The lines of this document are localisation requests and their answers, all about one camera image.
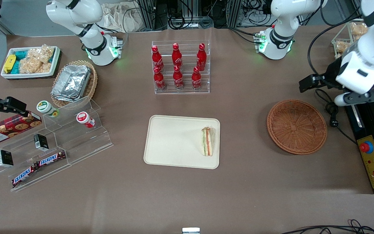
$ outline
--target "aluminum foil container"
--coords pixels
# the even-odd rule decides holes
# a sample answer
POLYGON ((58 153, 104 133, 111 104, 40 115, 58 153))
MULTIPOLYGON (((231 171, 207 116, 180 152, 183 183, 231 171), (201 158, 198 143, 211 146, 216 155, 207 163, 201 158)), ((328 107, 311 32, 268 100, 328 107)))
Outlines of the aluminum foil container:
POLYGON ((51 95, 62 101, 80 99, 86 89, 91 70, 84 65, 68 65, 60 73, 51 95))

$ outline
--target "white tray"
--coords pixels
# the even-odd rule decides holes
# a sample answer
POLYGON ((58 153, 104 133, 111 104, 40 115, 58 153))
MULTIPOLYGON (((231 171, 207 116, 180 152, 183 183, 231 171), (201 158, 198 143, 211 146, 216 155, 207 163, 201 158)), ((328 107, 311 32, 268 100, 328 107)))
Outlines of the white tray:
POLYGON ((219 163, 220 122, 217 119, 153 115, 148 126, 144 161, 147 164, 216 169, 219 163), (202 129, 215 129, 213 155, 204 156, 202 129))
MULTIPOLYGON (((38 79, 42 77, 50 77, 54 75, 58 58, 60 56, 60 49, 57 46, 52 46, 55 48, 55 52, 53 54, 53 61, 52 61, 52 67, 50 68, 49 72, 44 72, 44 73, 31 73, 31 74, 7 74, 4 71, 4 67, 1 70, 1 76, 6 78, 7 80, 28 80, 28 79, 38 79)), ((23 51, 23 50, 29 50, 29 49, 35 49, 35 48, 40 48, 40 46, 37 47, 23 47, 23 48, 12 48, 9 49, 8 54, 6 55, 6 59, 8 58, 9 55, 13 55, 17 51, 23 51)))

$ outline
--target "small black box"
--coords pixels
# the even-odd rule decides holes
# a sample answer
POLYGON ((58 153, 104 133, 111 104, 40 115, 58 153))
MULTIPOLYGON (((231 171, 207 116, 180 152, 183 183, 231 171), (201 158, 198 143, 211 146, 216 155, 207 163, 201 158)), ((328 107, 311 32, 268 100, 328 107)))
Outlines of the small black box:
POLYGON ((47 143, 47 137, 36 134, 34 135, 35 148, 42 151, 49 150, 49 144, 47 143))
POLYGON ((0 150, 0 166, 12 167, 13 165, 11 152, 0 150))

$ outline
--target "woven basket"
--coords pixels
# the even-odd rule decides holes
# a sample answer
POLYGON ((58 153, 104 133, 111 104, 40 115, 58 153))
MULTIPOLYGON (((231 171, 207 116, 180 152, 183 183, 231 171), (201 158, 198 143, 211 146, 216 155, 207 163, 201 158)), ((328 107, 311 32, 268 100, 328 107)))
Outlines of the woven basket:
POLYGON ((269 111, 266 124, 273 141, 293 154, 312 154, 327 138, 327 126, 320 112, 299 100, 277 103, 269 111))
MULTIPOLYGON (((89 98, 92 98, 93 97, 93 94, 95 94, 95 89, 96 89, 96 85, 98 84, 98 75, 96 74, 96 71, 95 71, 95 68, 93 67, 92 64, 90 64, 89 62, 86 62, 86 61, 74 61, 74 62, 70 62, 68 65, 85 65, 87 66, 88 68, 90 68, 90 70, 92 70, 92 72, 90 73, 90 77, 89 77, 89 82, 87 83, 87 86, 86 86, 86 89, 85 89, 85 92, 83 94, 84 97, 86 96, 89 96, 89 98)), ((53 82, 53 87, 56 85, 57 81, 58 81, 58 77, 60 76, 60 73, 64 70, 64 68, 66 67, 64 66, 57 74, 56 76, 56 79, 55 81, 53 82)), ((57 100, 55 99, 53 96, 52 96, 52 100, 53 100, 53 103, 56 104, 56 106, 58 106, 59 108, 62 107, 62 106, 65 106, 71 102, 67 102, 67 101, 60 101, 60 100, 57 100)))

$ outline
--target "cookie box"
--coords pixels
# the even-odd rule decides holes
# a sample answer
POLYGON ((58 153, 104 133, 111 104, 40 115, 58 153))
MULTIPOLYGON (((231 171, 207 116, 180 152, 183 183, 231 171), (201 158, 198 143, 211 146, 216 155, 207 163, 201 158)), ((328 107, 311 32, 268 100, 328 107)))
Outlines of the cookie box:
MULTIPOLYGON (((7 80, 31 80, 31 79, 44 79, 44 78, 54 78, 54 73, 58 69, 58 62, 60 61, 60 55, 61 51, 57 46, 52 46, 55 48, 54 54, 53 54, 53 61, 52 66, 50 68, 49 72, 45 73, 27 73, 27 74, 7 74, 4 69, 1 70, 1 76, 6 78, 7 80)), ((12 48, 9 49, 8 54, 6 55, 6 59, 8 56, 15 54, 16 51, 28 51, 29 49, 35 49, 40 48, 40 46, 37 47, 23 47, 23 48, 12 48)))
POLYGON ((27 117, 16 114, 0 121, 0 142, 39 126, 42 123, 40 116, 31 111, 28 112, 27 117))

